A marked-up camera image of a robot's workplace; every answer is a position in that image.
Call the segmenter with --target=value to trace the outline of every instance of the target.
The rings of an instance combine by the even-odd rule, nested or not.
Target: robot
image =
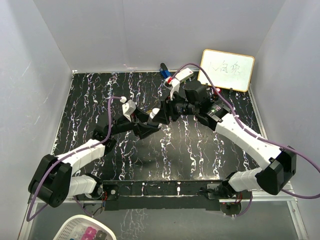
[[[149,113],[140,110],[132,100],[118,98],[123,103],[123,115],[118,119],[109,119],[109,124],[105,126],[97,125],[92,138],[82,146],[58,156],[44,156],[28,191],[54,208],[66,198],[81,194],[99,199],[103,184],[98,177],[73,174],[93,160],[109,154],[116,144],[112,136],[133,131],[140,139],[144,139],[158,132],[162,125],[177,121],[181,115],[193,115],[201,124],[237,144],[259,165],[253,170],[232,172],[217,187],[201,188],[202,193],[216,199],[232,198],[241,191],[252,189],[263,189],[271,195],[277,195],[296,173],[297,155],[290,151],[290,147],[282,149],[248,134],[249,131],[259,136],[244,123],[244,128],[241,128],[236,122],[237,116],[231,114],[231,109],[217,94],[207,91],[207,85],[197,80],[189,81],[183,86],[186,98],[180,96],[180,84],[192,75],[193,72],[186,68],[174,77],[167,77],[164,84],[170,88],[170,94],[161,101],[160,108],[154,108]]]

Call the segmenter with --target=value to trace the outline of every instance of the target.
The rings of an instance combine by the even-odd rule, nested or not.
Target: black marble surface
[[[73,81],[54,154],[68,152],[91,138],[98,117],[107,111],[110,96],[132,99],[140,109],[160,106],[170,90],[159,72],[79,73]],[[260,133],[249,94],[223,90],[239,118]],[[112,104],[113,117],[122,114],[118,100]],[[117,144],[107,156],[76,172],[92,173],[103,180],[219,180],[236,170],[258,167],[237,145],[201,125],[193,116],[163,125],[162,129],[140,140],[133,132],[114,136]]]

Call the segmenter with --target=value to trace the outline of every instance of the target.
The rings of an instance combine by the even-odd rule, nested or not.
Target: white arm segment
[[[170,91],[170,99],[174,98],[174,92],[179,92],[180,84],[185,80],[191,78],[194,75],[194,72],[190,68],[185,68],[178,72],[178,74],[172,79],[172,77],[167,77],[165,79],[166,83],[172,86]]]
[[[67,198],[79,194],[91,194],[94,191],[96,184],[97,182],[92,177],[86,175],[71,177]]]
[[[99,143],[98,140],[90,139],[85,144],[81,145],[80,147],[77,147],[76,149],[70,151],[70,152],[77,152],[77,150],[92,146],[93,144]],[[58,159],[62,158],[63,156],[69,154],[70,152],[63,153],[61,155],[58,155]],[[80,168],[84,167],[88,163],[91,163],[93,160],[99,159],[103,157],[105,154],[105,146],[103,144],[99,144],[96,147],[91,147],[87,150],[77,152],[76,154],[72,155],[71,157],[68,157],[63,162],[65,164],[70,164],[72,167],[72,175],[78,171]]]
[[[256,174],[260,173],[262,169],[256,168],[248,171],[237,171],[229,180],[230,186],[236,191],[261,189],[257,183]]]
[[[246,129],[259,135],[249,127],[246,127]],[[222,118],[222,122],[217,123],[215,131],[237,144],[258,163],[262,170],[270,165],[270,158],[275,159],[281,153],[278,146],[260,141],[247,134],[230,113]]]

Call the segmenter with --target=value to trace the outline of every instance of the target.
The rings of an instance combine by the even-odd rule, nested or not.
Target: red component
[[[216,87],[215,89],[217,90],[218,93],[221,92],[221,89],[220,89],[219,87]]]

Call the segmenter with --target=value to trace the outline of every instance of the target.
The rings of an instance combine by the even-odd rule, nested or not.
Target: white wall
[[[287,0],[256,58],[251,80],[268,137],[320,164],[320,1]],[[319,173],[300,157],[295,192],[315,195]],[[320,235],[320,199],[298,200],[311,240]]]
[[[51,151],[71,70],[32,0],[0,1],[0,238],[17,239],[28,185]]]
[[[72,70],[158,70],[204,49],[255,56],[285,0],[34,0]]]

